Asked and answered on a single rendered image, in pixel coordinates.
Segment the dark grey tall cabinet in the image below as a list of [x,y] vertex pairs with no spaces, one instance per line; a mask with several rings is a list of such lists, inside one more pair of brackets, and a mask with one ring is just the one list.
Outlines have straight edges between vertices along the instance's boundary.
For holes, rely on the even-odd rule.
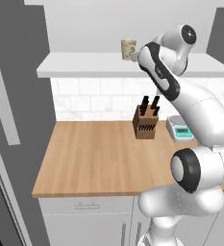
[[0,69],[20,140],[8,144],[0,119],[0,174],[33,246],[50,246],[32,195],[56,123],[50,80],[37,76],[49,53],[44,8],[28,6],[25,0],[0,0]]

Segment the wooden knife block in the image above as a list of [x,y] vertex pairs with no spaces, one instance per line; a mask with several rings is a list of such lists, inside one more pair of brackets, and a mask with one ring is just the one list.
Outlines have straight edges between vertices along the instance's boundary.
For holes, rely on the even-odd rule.
[[154,139],[158,120],[159,116],[154,115],[151,106],[147,107],[145,114],[141,114],[140,108],[137,107],[133,118],[136,139]]

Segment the white kitchen scale teal display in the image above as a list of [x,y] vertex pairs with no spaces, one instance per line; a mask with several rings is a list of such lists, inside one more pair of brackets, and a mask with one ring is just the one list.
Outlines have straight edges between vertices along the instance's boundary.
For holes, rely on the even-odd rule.
[[172,115],[166,119],[166,129],[175,142],[188,142],[194,136],[181,115]]

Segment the beige speckled mug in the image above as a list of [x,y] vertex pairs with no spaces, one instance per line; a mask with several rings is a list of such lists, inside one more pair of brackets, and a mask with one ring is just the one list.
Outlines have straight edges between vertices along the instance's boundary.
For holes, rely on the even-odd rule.
[[122,39],[121,53],[123,60],[135,61],[137,58],[137,41],[135,39]]

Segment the white drawer front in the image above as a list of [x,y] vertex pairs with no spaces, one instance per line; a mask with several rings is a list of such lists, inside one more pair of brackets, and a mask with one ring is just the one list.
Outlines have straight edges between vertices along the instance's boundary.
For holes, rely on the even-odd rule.
[[[92,213],[130,213],[132,211],[133,197],[62,197],[62,198],[39,198],[43,215],[62,214],[92,214]],[[79,203],[99,205],[99,209],[74,209]]]

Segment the black oven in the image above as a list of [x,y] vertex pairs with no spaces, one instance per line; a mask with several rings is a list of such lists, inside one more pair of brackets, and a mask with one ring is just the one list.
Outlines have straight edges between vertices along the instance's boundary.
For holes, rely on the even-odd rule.
[[33,246],[23,233],[0,174],[0,246]]

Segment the white wall shelf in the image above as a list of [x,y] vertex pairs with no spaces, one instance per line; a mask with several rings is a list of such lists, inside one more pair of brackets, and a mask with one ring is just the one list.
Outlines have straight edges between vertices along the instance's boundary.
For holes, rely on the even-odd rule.
[[[49,53],[37,68],[40,78],[147,78],[120,53]],[[224,78],[224,64],[205,53],[190,53],[187,78]]]

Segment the dark grey wall cabinet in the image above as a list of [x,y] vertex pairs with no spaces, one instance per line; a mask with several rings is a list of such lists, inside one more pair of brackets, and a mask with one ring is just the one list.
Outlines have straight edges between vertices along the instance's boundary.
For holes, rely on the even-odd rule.
[[217,8],[207,54],[224,64],[224,8]]

